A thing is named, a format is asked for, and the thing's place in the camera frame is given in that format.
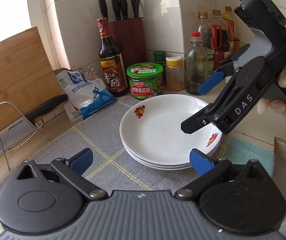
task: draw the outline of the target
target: gray ribbed surface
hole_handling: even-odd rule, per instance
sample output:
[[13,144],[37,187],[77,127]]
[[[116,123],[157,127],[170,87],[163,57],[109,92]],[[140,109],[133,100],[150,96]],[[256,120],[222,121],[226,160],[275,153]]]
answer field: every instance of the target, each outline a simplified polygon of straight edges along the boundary
[[115,191],[111,198],[89,204],[75,223],[60,232],[45,236],[6,232],[0,240],[285,239],[276,232],[252,238],[231,236],[218,230],[203,219],[193,202],[177,200],[168,191]]

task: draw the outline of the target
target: screw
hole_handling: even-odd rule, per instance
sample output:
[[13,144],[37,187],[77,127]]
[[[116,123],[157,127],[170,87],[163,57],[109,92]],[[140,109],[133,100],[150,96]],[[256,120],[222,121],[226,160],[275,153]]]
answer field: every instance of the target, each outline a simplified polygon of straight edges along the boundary
[[189,188],[182,188],[177,193],[180,197],[191,197],[193,195],[193,191]]
[[94,198],[102,198],[106,196],[106,192],[102,189],[95,189],[90,192],[90,196]]
[[214,117],[213,117],[213,121],[217,121],[219,119],[219,114],[216,114]]

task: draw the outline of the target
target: dark red knife block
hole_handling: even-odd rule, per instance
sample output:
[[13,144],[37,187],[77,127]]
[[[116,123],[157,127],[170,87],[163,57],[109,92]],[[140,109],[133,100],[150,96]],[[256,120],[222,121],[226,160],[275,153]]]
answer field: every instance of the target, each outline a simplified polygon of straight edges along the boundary
[[111,22],[108,27],[121,49],[125,69],[135,63],[147,62],[142,18]]

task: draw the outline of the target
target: wooden cutting board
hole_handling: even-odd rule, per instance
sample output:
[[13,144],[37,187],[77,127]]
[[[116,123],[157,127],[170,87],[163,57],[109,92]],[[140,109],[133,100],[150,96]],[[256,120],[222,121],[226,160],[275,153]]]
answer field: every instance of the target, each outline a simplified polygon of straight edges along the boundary
[[[63,94],[46,56],[37,27],[0,42],[0,102],[24,114]],[[20,118],[9,104],[0,106],[0,131]]]

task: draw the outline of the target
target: dark green lid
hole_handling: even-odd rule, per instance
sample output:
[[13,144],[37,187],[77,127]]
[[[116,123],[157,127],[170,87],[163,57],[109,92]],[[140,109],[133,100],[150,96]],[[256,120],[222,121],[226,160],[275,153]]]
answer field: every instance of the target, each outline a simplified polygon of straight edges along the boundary
[[129,77],[148,78],[154,77],[163,72],[163,67],[157,63],[142,62],[129,66],[126,73]]
[[153,52],[154,55],[154,60],[155,61],[166,61],[166,52],[163,50],[159,50],[159,51],[154,51]]

